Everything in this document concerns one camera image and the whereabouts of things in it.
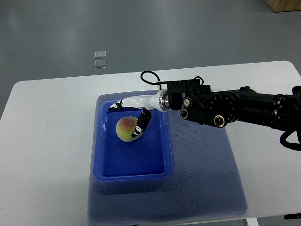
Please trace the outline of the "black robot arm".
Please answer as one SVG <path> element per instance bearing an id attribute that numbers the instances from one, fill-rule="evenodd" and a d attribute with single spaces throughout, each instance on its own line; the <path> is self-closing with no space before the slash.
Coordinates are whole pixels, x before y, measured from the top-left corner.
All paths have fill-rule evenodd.
<path id="1" fill-rule="evenodd" d="M 301 88 L 295 86 L 290 95 L 261 94 L 249 86 L 237 90 L 212 92 L 199 76 L 191 80 L 167 81 L 167 90 L 157 94 L 127 97 L 115 102 L 109 111 L 124 108 L 150 111 L 179 111 L 184 120 L 223 128 L 242 121 L 283 131 L 281 140 L 296 132 L 301 136 Z"/>

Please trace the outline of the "white-black robot hand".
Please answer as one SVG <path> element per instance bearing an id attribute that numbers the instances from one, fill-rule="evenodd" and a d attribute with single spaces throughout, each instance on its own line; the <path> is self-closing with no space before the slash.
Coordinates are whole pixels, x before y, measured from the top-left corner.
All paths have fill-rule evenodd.
<path id="1" fill-rule="evenodd" d="M 142 109 L 142 112 L 138 117 L 135 129 L 131 134 L 132 138 L 141 135 L 146 130 L 151 120 L 150 111 L 155 109 L 161 112 L 170 111 L 167 92 L 158 92 L 154 95 L 139 95 L 133 97 L 126 97 L 112 104 L 108 108 L 108 111 L 115 112 L 117 110 L 122 110 L 123 107 Z"/>

